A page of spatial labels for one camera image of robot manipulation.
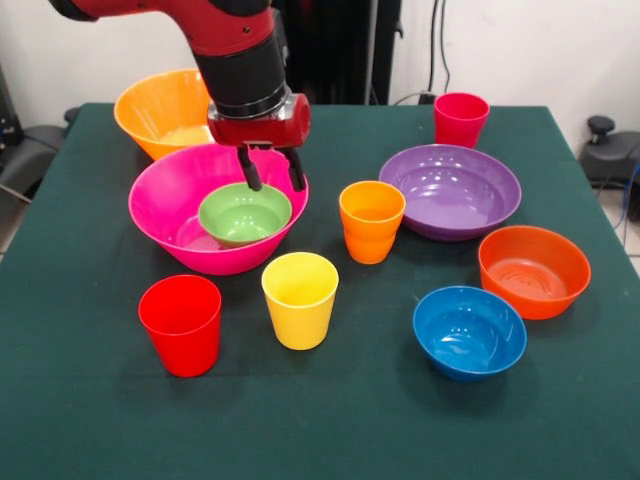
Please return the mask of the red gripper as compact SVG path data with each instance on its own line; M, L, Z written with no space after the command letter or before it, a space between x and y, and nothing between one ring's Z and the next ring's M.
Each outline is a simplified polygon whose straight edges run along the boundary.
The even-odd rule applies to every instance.
M221 116L211 102L207 112L209 130L214 140L226 146L238 147L237 155L247 185L260 191L262 181L250 159L247 145L267 145L283 148L289 163L289 176L295 191L306 188L306 179L297 150L306 141L311 128L311 106L302 93L291 93L284 103L264 116L250 119L231 119Z

